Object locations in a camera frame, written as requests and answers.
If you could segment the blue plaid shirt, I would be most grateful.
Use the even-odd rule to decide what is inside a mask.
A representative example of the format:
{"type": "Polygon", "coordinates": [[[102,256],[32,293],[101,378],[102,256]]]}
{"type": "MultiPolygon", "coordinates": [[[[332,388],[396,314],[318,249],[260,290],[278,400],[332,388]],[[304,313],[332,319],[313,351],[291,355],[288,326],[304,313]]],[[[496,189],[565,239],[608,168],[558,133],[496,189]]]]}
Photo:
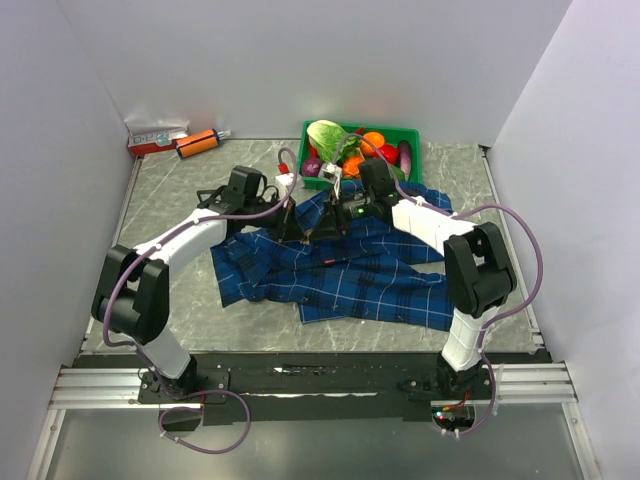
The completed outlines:
{"type": "Polygon", "coordinates": [[[338,240],[278,243],[264,229],[236,233],[211,250],[221,303],[295,303],[304,323],[353,317],[448,331],[446,278],[418,264],[435,249],[374,217],[338,240]]]}

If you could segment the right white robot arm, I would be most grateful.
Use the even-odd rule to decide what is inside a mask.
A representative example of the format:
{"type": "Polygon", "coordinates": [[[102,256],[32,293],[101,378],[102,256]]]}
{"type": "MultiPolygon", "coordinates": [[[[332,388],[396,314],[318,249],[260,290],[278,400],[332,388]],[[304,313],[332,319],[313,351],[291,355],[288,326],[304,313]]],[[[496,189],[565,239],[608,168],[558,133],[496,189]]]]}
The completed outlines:
{"type": "Polygon", "coordinates": [[[447,297],[454,309],[436,379],[444,396],[459,398],[477,381],[486,332],[517,286],[502,233],[491,222],[477,225],[409,195],[384,160],[367,160],[359,170],[362,190],[343,194],[337,181],[306,238],[338,239],[353,221],[375,217],[443,256],[447,297]]]}

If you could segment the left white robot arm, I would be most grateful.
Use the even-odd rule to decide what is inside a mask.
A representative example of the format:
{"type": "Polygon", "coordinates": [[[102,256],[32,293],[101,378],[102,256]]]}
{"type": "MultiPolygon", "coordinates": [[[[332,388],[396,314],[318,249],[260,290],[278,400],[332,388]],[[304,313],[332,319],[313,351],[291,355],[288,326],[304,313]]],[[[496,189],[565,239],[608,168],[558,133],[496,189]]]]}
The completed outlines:
{"type": "Polygon", "coordinates": [[[276,176],[275,193],[265,200],[265,175],[236,166],[227,184],[197,191],[197,207],[165,233],[134,248],[112,247],[91,307],[102,324],[104,344],[134,348],[171,399],[191,399],[198,388],[197,361],[168,325],[172,277],[246,226],[278,233],[293,226],[297,180],[296,173],[276,176]]]}

